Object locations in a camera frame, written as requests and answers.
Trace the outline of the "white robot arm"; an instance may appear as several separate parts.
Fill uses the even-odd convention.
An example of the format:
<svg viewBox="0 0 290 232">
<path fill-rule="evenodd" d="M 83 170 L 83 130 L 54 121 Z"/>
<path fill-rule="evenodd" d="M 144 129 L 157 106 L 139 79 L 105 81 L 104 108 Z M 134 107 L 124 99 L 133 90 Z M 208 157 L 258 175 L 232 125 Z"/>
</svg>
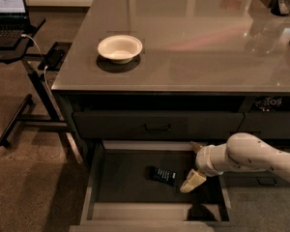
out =
<svg viewBox="0 0 290 232">
<path fill-rule="evenodd" d="M 208 177 L 224 172 L 270 171 L 290 183 L 290 153 L 280 151 L 245 132 L 231 135 L 224 144 L 201 146 L 192 142 L 196 170 L 191 169 L 180 187 L 189 193 Z"/>
</svg>

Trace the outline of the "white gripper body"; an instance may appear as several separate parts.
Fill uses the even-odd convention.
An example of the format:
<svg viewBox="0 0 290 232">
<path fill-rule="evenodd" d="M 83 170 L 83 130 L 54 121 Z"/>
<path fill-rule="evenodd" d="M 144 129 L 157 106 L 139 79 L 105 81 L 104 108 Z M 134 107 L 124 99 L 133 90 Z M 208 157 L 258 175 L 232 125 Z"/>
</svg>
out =
<svg viewBox="0 0 290 232">
<path fill-rule="evenodd" d="M 201 147 L 196 153 L 195 165 L 197 169 L 207 177 L 222 175 L 221 171 L 217 171 L 211 161 L 211 153 L 214 145 Z"/>
</svg>

